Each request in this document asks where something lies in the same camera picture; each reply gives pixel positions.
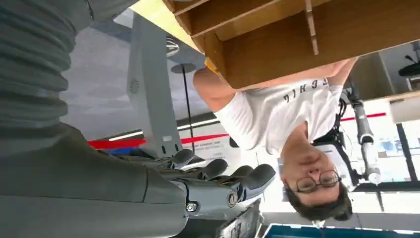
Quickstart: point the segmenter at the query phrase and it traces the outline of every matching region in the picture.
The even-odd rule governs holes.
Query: ceiling
[[[131,29],[113,21],[92,25],[76,38],[71,53],[72,67],[63,73],[69,81],[61,98],[68,103],[68,115],[61,118],[94,140],[138,130],[138,117],[126,94],[126,78],[130,52]],[[182,74],[170,69],[179,63],[204,67],[204,56],[179,42],[180,52],[168,58],[168,74],[172,103],[177,120],[188,117]],[[192,84],[194,72],[187,74],[192,116],[210,110]]]

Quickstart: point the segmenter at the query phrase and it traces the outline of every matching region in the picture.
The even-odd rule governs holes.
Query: man's arm
[[[335,76],[328,78],[328,84],[330,86],[344,85],[358,59],[359,57],[349,59]]]
[[[304,78],[325,78],[333,77],[341,68],[349,62],[348,59],[336,63],[327,64],[302,72],[294,73],[270,81],[250,85],[241,89],[233,89],[227,82],[220,79],[208,68],[197,71],[194,75],[194,86],[200,97],[207,103],[213,112],[224,108],[235,96],[238,91],[244,91],[255,88],[268,88],[281,84],[293,83]]]

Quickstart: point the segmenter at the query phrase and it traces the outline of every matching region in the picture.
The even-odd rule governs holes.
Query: gray metal frame
[[[166,33],[135,13],[127,94],[147,140],[143,149],[156,158],[182,150],[166,69]]]

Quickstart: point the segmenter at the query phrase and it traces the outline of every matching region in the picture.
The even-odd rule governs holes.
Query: wooden panel
[[[162,0],[162,1],[166,5],[166,7],[169,9],[169,11],[171,12],[175,11],[175,3],[173,0]]]
[[[179,14],[183,14],[184,12],[198,7],[207,1],[209,0],[176,1],[175,11],[173,13],[175,14],[175,16],[178,16]]]
[[[214,66],[213,68],[216,69],[216,73],[219,77],[225,79],[226,64],[223,42],[219,40],[217,35],[213,32],[205,33],[204,35],[198,36],[198,38],[202,41],[207,60]]]
[[[173,13],[162,0],[141,0],[130,8],[185,44],[198,50],[191,36],[182,29]]]
[[[188,35],[191,35],[191,20],[189,16],[189,12],[186,12],[182,15],[175,16],[175,19],[178,21],[179,25],[182,27],[182,29],[187,32]]]
[[[192,36],[202,35],[279,0],[211,0],[190,11]]]
[[[311,35],[311,42],[312,42],[312,48],[314,50],[314,55],[318,55],[318,42],[316,41],[316,30],[315,30],[315,23],[314,23],[314,16],[312,14],[312,4],[311,0],[305,0],[306,3],[306,20],[308,21],[308,28],[309,33]]]
[[[312,0],[312,6],[319,6],[328,1],[330,0]],[[217,28],[216,33],[220,40],[226,41],[304,10],[305,0],[277,1],[263,10],[255,11],[234,21],[227,22]]]
[[[330,1],[313,8],[318,56],[302,12],[226,41],[226,80],[242,88],[418,40],[419,12],[418,0]]]

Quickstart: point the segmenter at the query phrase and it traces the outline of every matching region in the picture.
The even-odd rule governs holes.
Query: ceiling light
[[[191,125],[190,124],[182,125],[182,126],[177,127],[177,129],[182,130],[182,129],[187,129],[187,128],[195,127],[195,126],[199,126],[199,125],[210,124],[210,123],[213,123],[213,122],[219,122],[219,120],[217,120],[217,119],[204,120],[204,121],[193,123]],[[133,136],[136,136],[136,135],[142,135],[142,134],[143,134],[142,131],[137,131],[137,132],[133,132],[133,133],[130,133],[130,134],[121,135],[121,136],[111,138],[111,139],[109,139],[109,141],[121,140],[121,139],[125,139],[125,138],[128,138],[128,137],[133,137]]]

